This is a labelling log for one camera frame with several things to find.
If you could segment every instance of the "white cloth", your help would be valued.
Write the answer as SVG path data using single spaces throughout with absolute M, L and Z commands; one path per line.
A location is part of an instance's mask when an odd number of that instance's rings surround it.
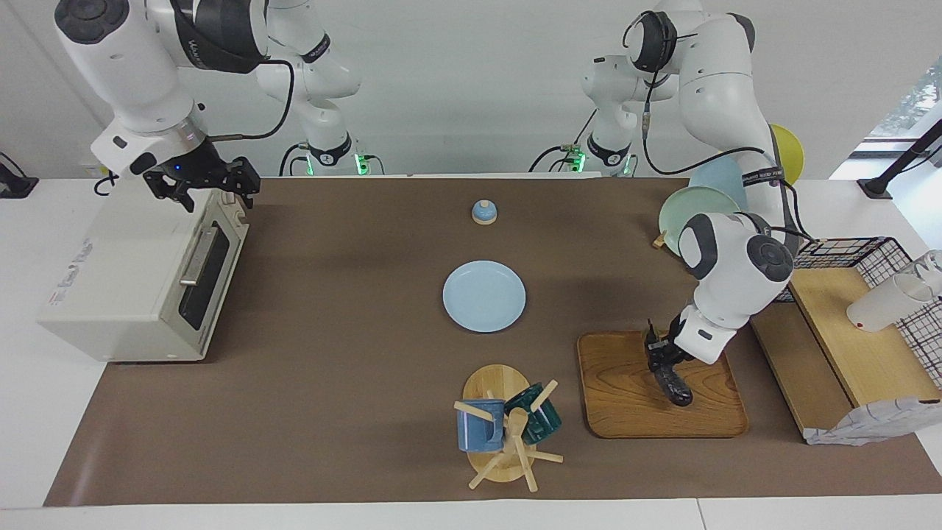
M 805 429 L 809 445 L 860 446 L 908 435 L 942 423 L 942 404 L 924 404 L 915 397 L 871 403 L 855 408 L 833 429 Z

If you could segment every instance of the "dish rack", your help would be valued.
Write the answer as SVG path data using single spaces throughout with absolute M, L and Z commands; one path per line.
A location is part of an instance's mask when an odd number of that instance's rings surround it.
M 855 268 L 871 288 L 883 283 L 913 259 L 893 238 L 819 240 L 795 258 L 796 269 Z M 775 302 L 794 303 L 790 289 Z M 896 322 L 926 373 L 942 389 L 942 298 Z

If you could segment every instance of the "clear glass cup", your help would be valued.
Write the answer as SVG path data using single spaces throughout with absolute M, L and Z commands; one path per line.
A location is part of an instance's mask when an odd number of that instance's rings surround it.
M 865 331 L 877 332 L 942 296 L 942 250 L 900 269 L 847 308 L 847 317 Z

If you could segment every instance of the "white table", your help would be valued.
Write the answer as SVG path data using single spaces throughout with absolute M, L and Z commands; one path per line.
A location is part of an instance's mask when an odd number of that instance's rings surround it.
M 805 227 L 814 236 L 887 235 L 913 256 L 927 250 L 893 203 L 866 199 L 853 182 L 808 180 L 798 190 Z M 0 511 L 0 530 L 464 529 L 497 521 L 527 524 L 534 512 L 547 529 L 942 528 L 942 495 L 39 508 L 105 366 L 34 319 L 103 202 L 88 180 L 47 180 L 29 199 L 0 202 L 0 508 L 21 508 Z M 942 470 L 942 426 L 920 432 L 919 439 Z

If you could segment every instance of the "dark green mug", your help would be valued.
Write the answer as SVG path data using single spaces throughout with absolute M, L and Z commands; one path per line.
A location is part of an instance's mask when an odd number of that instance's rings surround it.
M 520 392 L 508 400 L 504 405 L 504 413 L 510 414 L 511 410 L 517 407 L 523 408 L 527 412 L 527 428 L 521 438 L 527 445 L 535 445 L 549 438 L 550 435 L 560 430 L 562 420 L 556 412 L 556 408 L 547 399 L 543 405 L 536 410 L 530 411 L 530 406 L 536 401 L 536 398 L 543 393 L 543 383 L 534 383 L 528 389 Z

